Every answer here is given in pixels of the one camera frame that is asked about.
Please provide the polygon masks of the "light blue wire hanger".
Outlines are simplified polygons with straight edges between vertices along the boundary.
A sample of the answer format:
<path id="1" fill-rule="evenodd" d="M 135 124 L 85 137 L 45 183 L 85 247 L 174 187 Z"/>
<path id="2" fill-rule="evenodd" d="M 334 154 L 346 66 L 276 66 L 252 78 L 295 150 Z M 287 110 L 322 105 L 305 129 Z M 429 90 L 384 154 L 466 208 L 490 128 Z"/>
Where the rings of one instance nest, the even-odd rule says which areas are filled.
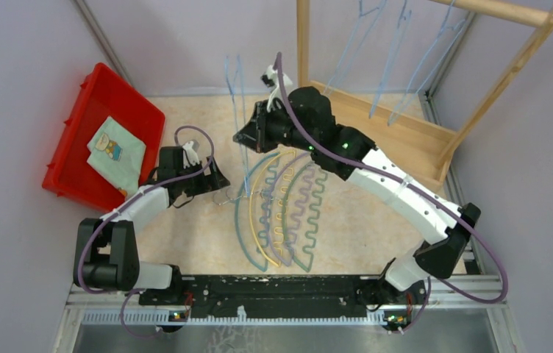
<path id="1" fill-rule="evenodd" d="M 373 7 L 366 9 L 364 8 L 364 1 L 358 1 L 357 19 L 341 52 L 335 70 L 328 83 L 325 84 L 324 94 L 330 96 L 342 84 L 371 30 L 381 18 L 387 3 L 387 0 L 378 1 Z"/>
<path id="2" fill-rule="evenodd" d="M 234 59 L 230 55 L 224 59 L 224 77 L 229 98 L 232 103 L 234 133 L 246 124 L 246 92 L 244 87 L 243 64 L 239 54 Z M 250 196 L 249 155 L 246 147 L 238 145 L 243 170 L 244 196 Z"/>
<path id="3" fill-rule="evenodd" d="M 455 8 L 455 4 L 456 1 L 450 1 L 446 14 L 438 28 L 433 42 L 429 45 L 428 49 L 425 51 L 424 55 L 415 67 L 415 70 L 410 77 L 410 81 L 407 83 L 407 92 L 400 98 L 392 109 L 390 117 L 388 118 L 387 126 L 394 125 L 400 119 L 415 97 L 428 86 L 433 79 L 433 76 L 439 73 L 443 61 L 449 55 L 451 49 L 455 46 L 459 37 L 462 35 L 467 22 L 466 17 L 457 20 L 454 23 L 450 22 L 450 15 Z M 422 75 L 425 64 L 432 63 L 431 55 L 436 49 L 443 49 L 443 51 L 440 53 L 440 56 L 436 59 L 434 64 L 429 68 L 426 75 L 415 87 L 415 79 Z"/>
<path id="4" fill-rule="evenodd" d="M 404 0 L 402 4 L 401 11 L 396 21 L 396 28 L 393 32 L 393 37 L 390 42 L 390 47 L 388 50 L 388 55 L 385 61 L 385 66 L 383 68 L 381 80 L 376 89 L 374 99 L 371 103 L 370 110 L 368 112 L 368 117 L 372 119 L 374 113 L 376 112 L 379 101 L 382 98 L 382 94 L 385 92 L 385 89 L 390 81 L 393 68 L 396 64 L 397 57 L 399 56 L 399 51 L 402 45 L 407 28 L 410 24 L 410 19 L 412 16 L 412 10 L 408 9 L 409 1 Z"/>

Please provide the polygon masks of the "purple wavy hanger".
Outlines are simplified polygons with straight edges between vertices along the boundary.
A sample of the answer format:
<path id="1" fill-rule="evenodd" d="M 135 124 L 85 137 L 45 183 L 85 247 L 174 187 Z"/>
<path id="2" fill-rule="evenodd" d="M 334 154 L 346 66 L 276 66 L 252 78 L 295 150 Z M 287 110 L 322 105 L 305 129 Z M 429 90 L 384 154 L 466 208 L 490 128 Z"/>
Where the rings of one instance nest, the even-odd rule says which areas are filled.
<path id="1" fill-rule="evenodd" d="M 264 192 L 264 194 L 265 204 L 267 207 L 269 207 L 270 203 L 272 202 L 272 193 L 277 186 L 276 183 L 278 179 L 282 178 L 287 181 L 288 184 L 285 186 L 284 196 L 281 199 L 277 200 L 277 204 L 281 207 L 281 210 L 276 214 L 275 219 L 280 222 L 280 225 L 271 226 L 268 222 L 265 222 L 264 230 L 266 236 L 268 237 L 268 245 L 274 253 L 274 256 L 278 259 L 278 262 L 276 263 L 278 266 L 290 266 L 291 263 L 296 263 L 302 270 L 310 272 L 314 260 L 313 249 L 315 248 L 315 244 L 317 241 L 315 236 L 318 232 L 317 220 L 319 219 L 320 215 L 319 207 L 322 203 L 321 197 L 317 198 L 315 203 L 310 202 L 313 186 L 311 179 L 315 175 L 314 173 L 308 174 L 303 178 L 303 181 L 306 183 L 306 185 L 303 188 L 299 189 L 299 193 L 303 195 L 303 198 L 296 200 L 292 209 L 288 206 L 288 202 L 290 200 L 290 192 L 292 191 L 296 180 L 306 170 L 315 170 L 313 162 L 309 161 L 297 172 L 293 171 L 293 168 L 291 166 L 297 163 L 298 160 L 307 157 L 309 157 L 308 153 L 304 153 L 294 157 L 291 161 L 286 163 L 286 165 L 278 173 L 266 180 L 268 189 Z M 302 253 L 309 256 L 309 262 L 303 263 L 292 245 L 295 244 L 298 239 L 297 232 L 299 231 L 299 228 L 302 224 L 301 219 L 306 210 L 312 210 L 315 214 L 307 219 L 307 222 L 312 226 L 312 229 L 309 232 L 306 232 L 304 236 L 306 237 L 306 239 L 311 240 L 311 243 L 302 247 Z"/>

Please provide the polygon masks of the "green wavy hanger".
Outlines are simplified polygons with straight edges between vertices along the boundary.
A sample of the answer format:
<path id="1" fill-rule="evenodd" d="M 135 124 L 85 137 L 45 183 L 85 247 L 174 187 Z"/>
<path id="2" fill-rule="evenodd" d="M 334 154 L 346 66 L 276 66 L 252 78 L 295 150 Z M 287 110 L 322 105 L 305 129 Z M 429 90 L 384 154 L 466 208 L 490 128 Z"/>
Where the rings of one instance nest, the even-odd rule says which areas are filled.
<path id="1" fill-rule="evenodd" d="M 302 235 L 305 243 L 299 251 L 290 251 L 292 261 L 307 273 L 313 268 L 327 180 L 327 172 L 321 171 L 312 163 L 307 163 L 293 175 L 283 197 L 282 211 L 285 215 L 282 219 L 282 229 L 285 230 L 285 240 L 289 247 L 298 241 L 302 218 L 310 213 L 305 218 L 308 228 Z"/>

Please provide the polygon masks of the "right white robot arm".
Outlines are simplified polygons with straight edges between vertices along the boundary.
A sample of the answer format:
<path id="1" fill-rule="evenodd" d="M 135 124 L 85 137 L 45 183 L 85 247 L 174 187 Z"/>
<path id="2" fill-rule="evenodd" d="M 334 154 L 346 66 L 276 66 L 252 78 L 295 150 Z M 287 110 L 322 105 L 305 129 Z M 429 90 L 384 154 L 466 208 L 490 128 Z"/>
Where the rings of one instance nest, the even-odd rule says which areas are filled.
<path id="1" fill-rule="evenodd" d="M 249 122 L 232 139 L 257 153 L 280 145 L 308 151 L 320 169 L 379 197 L 419 231 L 421 244 L 392 259 L 378 282 L 363 291 L 378 304 L 399 302 L 427 277 L 448 279 L 480 215 L 473 204 L 459 206 L 434 194 L 360 130 L 337 123 L 329 99 L 314 87 L 256 102 Z"/>

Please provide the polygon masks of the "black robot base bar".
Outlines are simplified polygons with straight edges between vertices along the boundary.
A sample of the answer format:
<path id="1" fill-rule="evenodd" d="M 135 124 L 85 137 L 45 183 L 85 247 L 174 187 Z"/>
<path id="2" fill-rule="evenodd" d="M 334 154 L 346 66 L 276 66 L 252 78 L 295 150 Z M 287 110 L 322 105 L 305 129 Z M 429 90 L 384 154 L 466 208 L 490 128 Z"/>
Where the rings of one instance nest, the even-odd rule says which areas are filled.
<path id="1" fill-rule="evenodd" d="M 142 306 L 179 305 L 191 318 L 365 318 L 390 304 L 423 304 L 424 282 L 398 292 L 377 275 L 187 275 L 171 289 L 148 289 Z"/>

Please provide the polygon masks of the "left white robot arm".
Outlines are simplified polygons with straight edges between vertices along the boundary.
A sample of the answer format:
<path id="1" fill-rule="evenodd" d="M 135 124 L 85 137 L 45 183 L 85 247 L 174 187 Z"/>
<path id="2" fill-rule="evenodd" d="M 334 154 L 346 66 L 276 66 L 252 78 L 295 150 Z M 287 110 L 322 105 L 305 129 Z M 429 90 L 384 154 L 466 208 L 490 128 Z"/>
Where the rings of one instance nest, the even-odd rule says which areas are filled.
<path id="1" fill-rule="evenodd" d="M 195 196 L 229 187 L 213 157 L 202 161 L 191 143 L 160 149 L 157 167 L 146 183 L 119 208 L 78 226 L 74 284 L 88 292 L 156 290 L 167 304 L 185 295 L 178 266 L 140 260 L 136 236 L 182 195 Z"/>

